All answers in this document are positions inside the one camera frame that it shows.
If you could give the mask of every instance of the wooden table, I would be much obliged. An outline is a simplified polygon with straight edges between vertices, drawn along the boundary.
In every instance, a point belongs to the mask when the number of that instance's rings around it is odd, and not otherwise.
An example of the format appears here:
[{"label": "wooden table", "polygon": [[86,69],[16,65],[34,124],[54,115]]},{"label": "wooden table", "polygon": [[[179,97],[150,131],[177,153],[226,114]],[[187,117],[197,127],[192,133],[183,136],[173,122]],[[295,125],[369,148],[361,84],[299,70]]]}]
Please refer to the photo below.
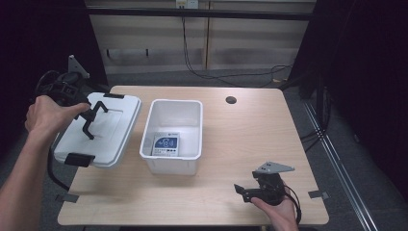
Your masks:
[{"label": "wooden table", "polygon": [[[258,188],[252,170],[266,161],[291,166],[281,177],[297,193],[301,224],[324,224],[328,215],[282,91],[237,88],[114,87],[140,98],[140,116],[120,165],[79,167],[58,221],[62,225],[266,225],[268,218],[243,203],[234,184]],[[228,104],[227,96],[237,98]],[[203,146],[195,176],[154,175],[139,154],[154,99],[203,103]]]}]

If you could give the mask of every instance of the white plastic bin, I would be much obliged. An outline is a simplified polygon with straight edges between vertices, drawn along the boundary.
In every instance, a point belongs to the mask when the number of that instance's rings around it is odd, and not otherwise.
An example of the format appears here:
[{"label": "white plastic bin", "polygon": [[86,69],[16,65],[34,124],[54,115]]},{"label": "white plastic bin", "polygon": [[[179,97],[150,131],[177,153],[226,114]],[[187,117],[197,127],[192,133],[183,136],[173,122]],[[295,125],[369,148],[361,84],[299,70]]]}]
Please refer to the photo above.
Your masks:
[{"label": "white plastic bin", "polygon": [[[152,102],[140,144],[140,155],[152,173],[195,175],[201,156],[203,106],[196,100]],[[177,157],[152,156],[158,132],[179,133]]]}]

